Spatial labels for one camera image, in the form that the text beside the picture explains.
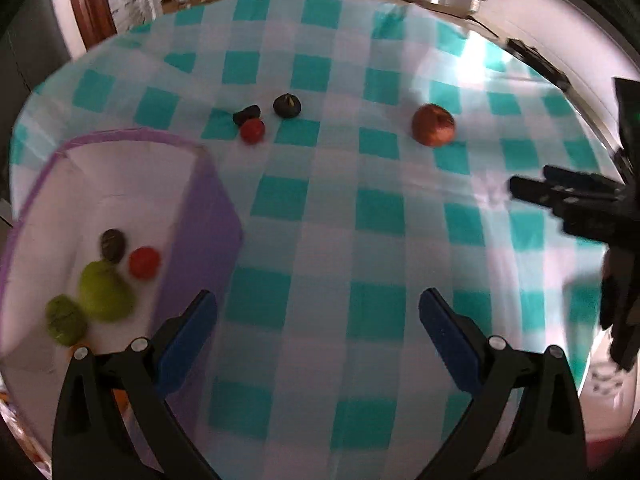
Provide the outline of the person's right hand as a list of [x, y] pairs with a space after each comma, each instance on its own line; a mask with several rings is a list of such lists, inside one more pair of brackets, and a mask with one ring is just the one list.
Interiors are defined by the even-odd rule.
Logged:
[[600, 326], [611, 331], [610, 356], [629, 372], [639, 352], [639, 255], [611, 247], [602, 269]]

